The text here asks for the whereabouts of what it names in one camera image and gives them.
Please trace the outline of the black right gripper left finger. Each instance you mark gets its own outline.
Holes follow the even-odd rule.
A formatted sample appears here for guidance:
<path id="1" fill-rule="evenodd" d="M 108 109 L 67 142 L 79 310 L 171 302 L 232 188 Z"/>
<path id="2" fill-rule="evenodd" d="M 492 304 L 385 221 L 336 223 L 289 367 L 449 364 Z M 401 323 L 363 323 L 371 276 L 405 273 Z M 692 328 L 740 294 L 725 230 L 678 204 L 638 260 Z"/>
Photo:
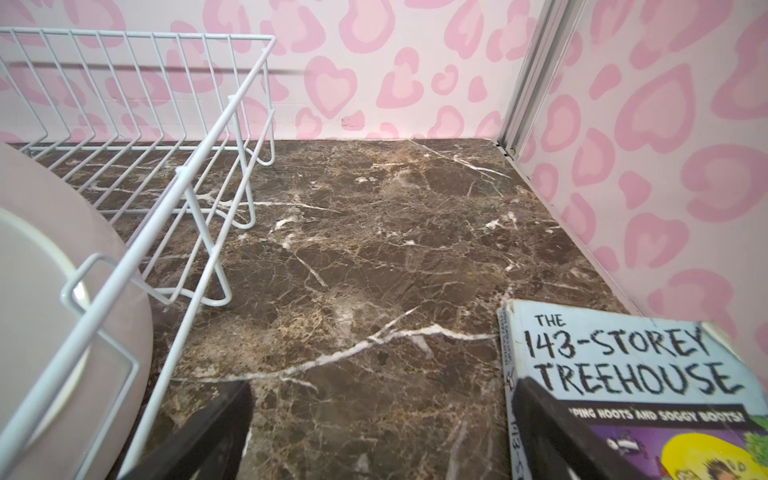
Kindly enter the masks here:
<path id="1" fill-rule="evenodd" d="M 151 452 L 126 479 L 234 479 L 239 472 L 254 401 L 245 381 L 220 386 L 219 395 Z"/>

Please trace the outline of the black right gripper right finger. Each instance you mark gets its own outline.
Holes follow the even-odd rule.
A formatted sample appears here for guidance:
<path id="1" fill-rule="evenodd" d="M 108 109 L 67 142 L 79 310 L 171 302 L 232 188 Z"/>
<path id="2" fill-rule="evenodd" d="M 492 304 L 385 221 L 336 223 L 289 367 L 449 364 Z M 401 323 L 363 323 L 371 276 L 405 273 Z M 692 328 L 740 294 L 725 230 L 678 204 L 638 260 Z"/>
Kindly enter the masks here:
<path id="1" fill-rule="evenodd" d="M 512 408 L 534 479 L 645 477 L 535 380 L 517 382 Z"/>

